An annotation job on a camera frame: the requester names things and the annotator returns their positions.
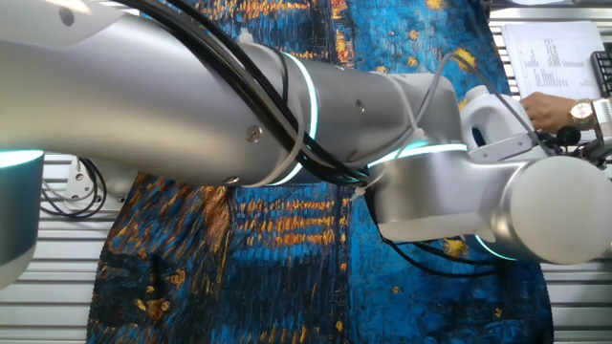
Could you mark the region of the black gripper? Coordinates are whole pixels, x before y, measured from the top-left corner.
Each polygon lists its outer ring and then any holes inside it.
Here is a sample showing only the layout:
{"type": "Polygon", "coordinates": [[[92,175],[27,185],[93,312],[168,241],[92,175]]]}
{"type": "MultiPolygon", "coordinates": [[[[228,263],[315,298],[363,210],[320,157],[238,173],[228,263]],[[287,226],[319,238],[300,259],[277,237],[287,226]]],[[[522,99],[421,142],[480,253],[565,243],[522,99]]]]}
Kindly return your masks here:
{"type": "Polygon", "coordinates": [[[542,143],[555,155],[564,155],[563,147],[576,146],[581,139],[581,132],[573,126],[561,127],[555,134],[538,133],[542,143]]]}

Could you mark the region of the person bare hand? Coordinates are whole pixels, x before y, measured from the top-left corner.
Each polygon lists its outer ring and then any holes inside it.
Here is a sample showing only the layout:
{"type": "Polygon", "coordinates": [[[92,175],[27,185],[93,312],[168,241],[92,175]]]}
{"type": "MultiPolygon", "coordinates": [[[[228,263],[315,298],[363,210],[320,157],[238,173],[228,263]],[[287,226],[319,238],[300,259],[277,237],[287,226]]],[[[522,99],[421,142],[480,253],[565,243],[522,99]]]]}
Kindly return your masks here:
{"type": "Polygon", "coordinates": [[[536,130],[556,134],[559,129],[573,126],[570,110],[576,104],[573,99],[535,92],[520,100],[536,130]]]}

